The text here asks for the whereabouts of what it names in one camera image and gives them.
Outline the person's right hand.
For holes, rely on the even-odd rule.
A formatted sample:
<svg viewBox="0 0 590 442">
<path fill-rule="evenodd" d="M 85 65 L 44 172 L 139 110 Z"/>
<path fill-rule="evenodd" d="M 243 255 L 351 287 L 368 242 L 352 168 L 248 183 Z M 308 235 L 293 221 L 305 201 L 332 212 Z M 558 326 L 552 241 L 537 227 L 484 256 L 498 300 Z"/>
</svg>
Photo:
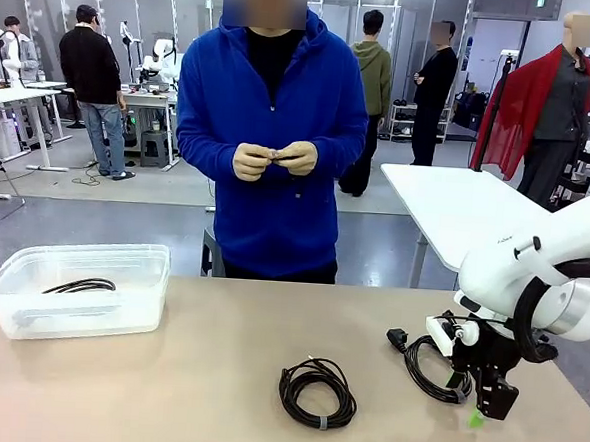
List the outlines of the person's right hand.
<svg viewBox="0 0 590 442">
<path fill-rule="evenodd" d="M 232 168 L 235 176 L 244 182 L 256 182 L 275 159 L 273 149 L 257 144 L 241 143 L 235 149 Z"/>
</svg>

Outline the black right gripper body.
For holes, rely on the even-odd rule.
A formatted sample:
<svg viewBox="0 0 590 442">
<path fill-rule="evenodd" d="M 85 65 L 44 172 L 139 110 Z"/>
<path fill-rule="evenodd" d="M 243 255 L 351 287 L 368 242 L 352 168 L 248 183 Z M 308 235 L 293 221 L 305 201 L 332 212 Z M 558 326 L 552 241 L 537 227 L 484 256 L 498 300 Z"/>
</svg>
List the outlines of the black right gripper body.
<svg viewBox="0 0 590 442">
<path fill-rule="evenodd" d="M 501 335 L 488 324 L 464 323 L 466 341 L 456 337 L 451 363 L 456 372 L 475 374 L 475 370 L 495 367 L 502 377 L 521 360 L 513 339 Z"/>
</svg>

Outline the person's left hand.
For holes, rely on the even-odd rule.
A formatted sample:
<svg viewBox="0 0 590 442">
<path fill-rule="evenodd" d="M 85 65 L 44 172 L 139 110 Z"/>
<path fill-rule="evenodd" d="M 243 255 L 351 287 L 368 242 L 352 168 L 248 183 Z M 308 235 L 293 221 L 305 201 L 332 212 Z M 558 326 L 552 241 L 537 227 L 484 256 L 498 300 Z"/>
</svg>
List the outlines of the person's left hand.
<svg viewBox="0 0 590 442">
<path fill-rule="evenodd" d="M 296 141 L 275 153 L 273 163 L 286 168 L 293 176 L 308 176 L 318 162 L 316 146 L 306 140 Z"/>
</svg>

